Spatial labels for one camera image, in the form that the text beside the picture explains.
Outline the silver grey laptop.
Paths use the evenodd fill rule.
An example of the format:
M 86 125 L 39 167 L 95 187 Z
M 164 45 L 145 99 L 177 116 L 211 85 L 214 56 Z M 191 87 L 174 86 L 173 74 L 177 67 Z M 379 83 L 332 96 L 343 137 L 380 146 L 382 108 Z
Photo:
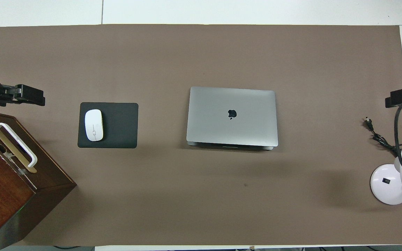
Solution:
M 191 146 L 274 149 L 279 145 L 275 92 L 191 87 L 186 141 Z

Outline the white computer mouse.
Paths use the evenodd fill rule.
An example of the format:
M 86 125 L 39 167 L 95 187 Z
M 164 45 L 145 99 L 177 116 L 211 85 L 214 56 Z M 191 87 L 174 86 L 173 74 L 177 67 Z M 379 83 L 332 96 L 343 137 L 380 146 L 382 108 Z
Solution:
M 98 142 L 104 138 L 102 112 L 99 109 L 86 111 L 84 115 L 85 134 L 89 141 Z

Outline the white desk lamp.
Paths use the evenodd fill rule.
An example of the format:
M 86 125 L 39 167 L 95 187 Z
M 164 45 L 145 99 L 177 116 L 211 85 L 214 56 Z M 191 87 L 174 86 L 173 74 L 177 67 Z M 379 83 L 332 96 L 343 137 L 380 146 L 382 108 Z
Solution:
M 383 164 L 371 175 L 370 188 L 382 203 L 398 205 L 402 203 L 402 165 L 399 157 L 393 164 Z

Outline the black mouse pad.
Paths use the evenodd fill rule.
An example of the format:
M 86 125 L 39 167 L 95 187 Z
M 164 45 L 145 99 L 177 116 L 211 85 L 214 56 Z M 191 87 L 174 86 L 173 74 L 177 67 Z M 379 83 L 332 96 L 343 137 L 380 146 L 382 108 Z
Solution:
M 85 134 L 86 111 L 102 112 L 104 138 L 89 141 Z M 80 148 L 134 149 L 137 146 L 139 105 L 137 103 L 82 102 L 80 104 L 77 146 Z

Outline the dark brown wooden box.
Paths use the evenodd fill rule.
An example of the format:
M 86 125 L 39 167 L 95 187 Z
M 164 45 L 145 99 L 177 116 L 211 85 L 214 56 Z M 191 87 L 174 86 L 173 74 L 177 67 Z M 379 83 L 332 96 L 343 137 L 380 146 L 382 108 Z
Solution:
M 14 117 L 0 113 L 38 157 L 37 173 L 4 155 L 0 141 L 0 250 L 21 241 L 76 187 L 75 181 Z

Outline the brown table mat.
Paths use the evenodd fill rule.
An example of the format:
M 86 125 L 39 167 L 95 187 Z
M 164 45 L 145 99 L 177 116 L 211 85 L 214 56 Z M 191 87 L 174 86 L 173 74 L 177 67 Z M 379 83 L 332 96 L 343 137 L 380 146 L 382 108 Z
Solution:
M 398 26 L 0 27 L 0 81 L 44 91 L 0 113 L 77 183 L 25 244 L 402 244 L 402 204 L 370 191 L 393 156 L 362 126 L 393 141 Z M 273 90 L 279 146 L 188 146 L 193 86 Z M 136 148 L 78 147 L 82 102 L 137 103 Z

